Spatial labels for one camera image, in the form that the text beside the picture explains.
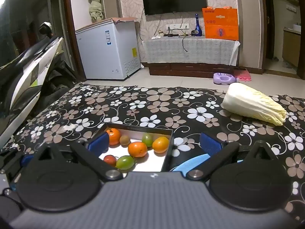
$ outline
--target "tiled floor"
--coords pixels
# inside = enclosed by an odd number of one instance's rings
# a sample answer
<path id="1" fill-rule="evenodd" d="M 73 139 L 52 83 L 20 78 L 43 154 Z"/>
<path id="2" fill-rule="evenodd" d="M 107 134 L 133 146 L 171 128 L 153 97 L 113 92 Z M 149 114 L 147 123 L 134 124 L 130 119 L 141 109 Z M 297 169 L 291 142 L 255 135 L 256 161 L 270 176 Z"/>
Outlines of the tiled floor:
<path id="1" fill-rule="evenodd" d="M 290 77 L 270 74 L 251 74 L 252 81 L 242 82 L 266 95 L 289 95 L 305 98 L 305 81 Z M 141 69 L 127 80 L 121 81 L 87 81 L 93 85 L 132 86 L 140 87 L 186 87 L 227 90 L 226 85 L 215 85 L 212 79 L 196 77 L 150 76 L 148 69 Z"/>
<path id="2" fill-rule="evenodd" d="M 296 69 L 288 68 L 288 66 L 290 65 L 284 61 L 272 61 L 270 59 L 266 59 L 266 69 L 296 74 Z"/>

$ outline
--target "freezer label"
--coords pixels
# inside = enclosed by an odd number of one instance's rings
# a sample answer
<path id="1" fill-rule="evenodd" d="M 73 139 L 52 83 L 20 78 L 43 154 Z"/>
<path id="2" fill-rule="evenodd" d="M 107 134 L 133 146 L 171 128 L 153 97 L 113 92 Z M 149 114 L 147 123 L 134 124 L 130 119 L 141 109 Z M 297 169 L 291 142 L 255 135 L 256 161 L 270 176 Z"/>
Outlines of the freezer label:
<path id="1" fill-rule="evenodd" d="M 133 55 L 134 58 L 135 58 L 136 56 L 138 56 L 138 54 L 137 54 L 137 49 L 136 49 L 136 48 L 133 48 L 133 49 L 132 49 L 132 55 Z"/>
<path id="2" fill-rule="evenodd" d="M 110 32 L 109 30 L 105 31 L 107 45 L 111 45 Z"/>

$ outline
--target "cable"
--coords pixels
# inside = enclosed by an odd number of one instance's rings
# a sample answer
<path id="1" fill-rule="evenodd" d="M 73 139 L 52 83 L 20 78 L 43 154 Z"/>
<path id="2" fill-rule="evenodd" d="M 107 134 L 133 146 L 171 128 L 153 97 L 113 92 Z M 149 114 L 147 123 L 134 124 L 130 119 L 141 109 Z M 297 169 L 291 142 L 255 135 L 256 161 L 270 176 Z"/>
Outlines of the cable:
<path id="1" fill-rule="evenodd" d="M 157 30 L 158 30 L 158 27 L 160 26 L 160 22 L 161 22 L 161 16 L 162 16 L 162 14 L 160 14 L 159 24 L 158 24 L 158 26 L 157 26 L 157 28 L 156 28 L 155 33 L 153 34 L 154 36 L 155 36 L 155 34 L 156 34 Z"/>
<path id="2" fill-rule="evenodd" d="M 183 24 L 183 16 L 181 16 L 181 25 L 180 25 L 180 28 L 182 27 L 182 24 Z"/>
<path id="3" fill-rule="evenodd" d="M 183 39 L 182 39 L 182 47 L 183 47 L 183 49 L 186 51 L 186 52 L 188 52 L 185 48 L 184 48 L 184 45 L 183 45 L 183 40 L 185 39 L 185 38 L 189 38 L 189 37 L 195 37 L 195 36 L 191 36 L 191 35 L 186 35 L 186 36 L 179 36 L 179 38 L 181 38 L 181 37 L 183 37 Z"/>
<path id="4" fill-rule="evenodd" d="M 172 33 L 173 33 L 173 30 L 180 30 L 180 31 L 182 31 L 183 35 L 179 35 L 179 36 L 185 36 L 186 35 L 186 33 L 182 29 L 180 29 L 180 28 L 171 29 Z"/>
<path id="5" fill-rule="evenodd" d="M 143 12 L 144 12 L 144 8 L 143 8 L 143 10 L 142 10 L 141 20 L 140 20 L 140 26 L 139 26 L 139 37 L 140 37 L 140 39 L 141 39 L 142 41 L 143 41 L 143 39 L 141 38 L 141 22 L 142 22 Z"/>

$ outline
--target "doorway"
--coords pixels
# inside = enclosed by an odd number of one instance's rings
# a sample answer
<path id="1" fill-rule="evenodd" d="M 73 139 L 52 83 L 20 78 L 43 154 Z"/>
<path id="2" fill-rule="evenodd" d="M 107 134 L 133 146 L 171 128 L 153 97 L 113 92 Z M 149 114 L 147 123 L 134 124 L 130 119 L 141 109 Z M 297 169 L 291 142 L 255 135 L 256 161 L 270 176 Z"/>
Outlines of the doorway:
<path id="1" fill-rule="evenodd" d="M 264 72 L 303 78 L 298 71 L 304 65 L 300 58 L 301 14 L 304 10 L 299 0 L 263 0 L 263 3 L 266 29 Z"/>

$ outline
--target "white tablecloth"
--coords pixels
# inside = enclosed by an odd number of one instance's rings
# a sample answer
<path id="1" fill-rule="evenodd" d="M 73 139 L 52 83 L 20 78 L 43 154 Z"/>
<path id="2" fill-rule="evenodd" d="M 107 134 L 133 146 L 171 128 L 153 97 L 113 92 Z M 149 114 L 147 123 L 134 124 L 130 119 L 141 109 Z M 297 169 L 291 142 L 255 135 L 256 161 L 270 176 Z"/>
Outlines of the white tablecloth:
<path id="1" fill-rule="evenodd" d="M 208 63 L 236 66 L 239 41 L 162 37 L 142 42 L 148 63 Z"/>

